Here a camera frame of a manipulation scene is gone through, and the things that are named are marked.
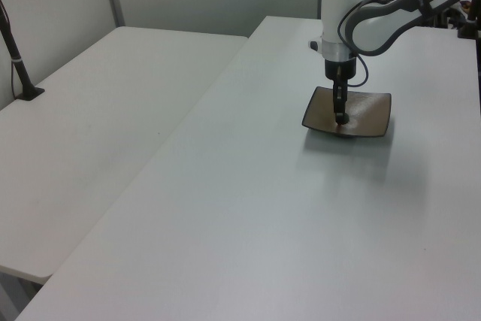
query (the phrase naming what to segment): cable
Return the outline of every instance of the cable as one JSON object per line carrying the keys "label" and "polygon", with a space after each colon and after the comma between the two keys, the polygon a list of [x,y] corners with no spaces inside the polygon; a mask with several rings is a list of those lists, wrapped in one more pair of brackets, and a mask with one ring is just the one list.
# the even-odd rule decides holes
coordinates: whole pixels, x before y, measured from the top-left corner
{"label": "cable", "polygon": [[17,99],[17,96],[15,95],[15,90],[14,90],[14,62],[11,62],[10,85],[12,87],[12,96],[14,97],[14,99]]}
{"label": "cable", "polygon": [[10,27],[10,18],[8,17],[7,9],[5,9],[5,6],[3,5],[2,0],[0,0],[0,8],[2,9],[3,14],[5,14],[5,18],[7,19],[7,24]]}
{"label": "cable", "polygon": [[355,10],[358,8],[358,6],[361,4],[362,2],[359,2],[358,4],[356,4],[350,11],[348,11],[346,13],[346,15],[344,15],[344,18],[339,22],[339,26],[337,27],[337,35],[339,36],[339,38],[342,40],[342,42],[344,43],[344,45],[346,47],[349,48],[349,50],[352,52],[352,54],[359,59],[359,61],[362,63],[362,65],[364,66],[364,70],[366,72],[366,78],[359,84],[348,84],[348,83],[344,83],[342,80],[337,80],[338,83],[340,83],[341,86],[348,86],[349,88],[359,88],[360,86],[364,86],[367,82],[368,82],[368,79],[369,79],[369,70],[368,70],[368,66],[366,65],[365,61],[363,60],[363,58],[361,58],[360,55],[358,55],[354,49],[351,48],[350,45],[348,45],[347,41],[343,38],[342,34],[340,33],[340,27],[343,25],[344,23],[344,20],[346,20],[346,18]]}
{"label": "cable", "polygon": [[[10,28],[10,18],[8,17],[7,9],[5,9],[5,6],[3,5],[2,0],[0,0],[0,8],[5,15],[5,19],[7,20],[8,28]],[[14,99],[17,99],[17,96],[15,95],[15,90],[14,90],[14,61],[11,60],[11,76],[10,76],[10,85],[12,89],[12,96]]]}

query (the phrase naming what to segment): square plate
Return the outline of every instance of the square plate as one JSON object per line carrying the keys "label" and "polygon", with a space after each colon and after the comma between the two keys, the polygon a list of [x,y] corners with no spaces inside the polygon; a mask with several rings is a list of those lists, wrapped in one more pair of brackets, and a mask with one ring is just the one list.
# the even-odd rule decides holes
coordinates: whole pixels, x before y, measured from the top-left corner
{"label": "square plate", "polygon": [[349,122],[338,125],[332,89],[318,86],[307,106],[302,125],[342,137],[382,137],[386,134],[391,116],[391,95],[349,91],[346,113]]}

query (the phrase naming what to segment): table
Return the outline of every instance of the table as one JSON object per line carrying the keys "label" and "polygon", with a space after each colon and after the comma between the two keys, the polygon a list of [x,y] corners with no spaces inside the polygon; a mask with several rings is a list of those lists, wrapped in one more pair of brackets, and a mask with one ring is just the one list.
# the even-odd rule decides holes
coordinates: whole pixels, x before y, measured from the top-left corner
{"label": "table", "polygon": [[44,283],[246,38],[118,28],[0,112],[0,271]]}
{"label": "table", "polygon": [[301,126],[321,32],[268,17],[18,320],[479,319],[474,42],[367,58],[392,121],[342,139]]}

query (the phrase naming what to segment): white table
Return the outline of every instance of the white table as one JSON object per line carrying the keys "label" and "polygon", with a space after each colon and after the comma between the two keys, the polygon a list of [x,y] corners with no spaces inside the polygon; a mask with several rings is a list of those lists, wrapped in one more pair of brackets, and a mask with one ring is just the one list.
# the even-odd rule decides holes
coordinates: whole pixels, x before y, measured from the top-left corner
{"label": "white table", "polygon": [[367,59],[392,121],[353,140],[301,126],[321,31],[267,18],[18,320],[479,319],[474,42]]}
{"label": "white table", "polygon": [[119,28],[0,112],[0,271],[65,261],[246,38]]}

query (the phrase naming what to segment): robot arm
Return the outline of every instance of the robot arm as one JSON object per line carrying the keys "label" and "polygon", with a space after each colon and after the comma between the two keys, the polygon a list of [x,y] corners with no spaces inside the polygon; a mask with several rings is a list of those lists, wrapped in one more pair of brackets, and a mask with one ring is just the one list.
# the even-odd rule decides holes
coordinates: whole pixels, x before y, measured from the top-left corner
{"label": "robot arm", "polygon": [[322,56],[346,62],[377,56],[403,32],[460,0],[322,0]]}
{"label": "robot arm", "polygon": [[[458,1],[322,0],[322,41],[311,41],[310,47],[322,54],[325,76],[334,82],[330,95],[326,93],[328,89],[316,88],[302,124],[349,137],[384,135],[389,124],[391,95],[348,91],[348,87],[361,86],[368,79],[368,68],[359,54],[377,56],[386,52],[403,32]],[[363,63],[366,78],[352,85],[348,80],[355,76],[356,58]],[[349,94],[354,97],[350,105]],[[329,103],[329,98],[334,112],[322,107]]]}

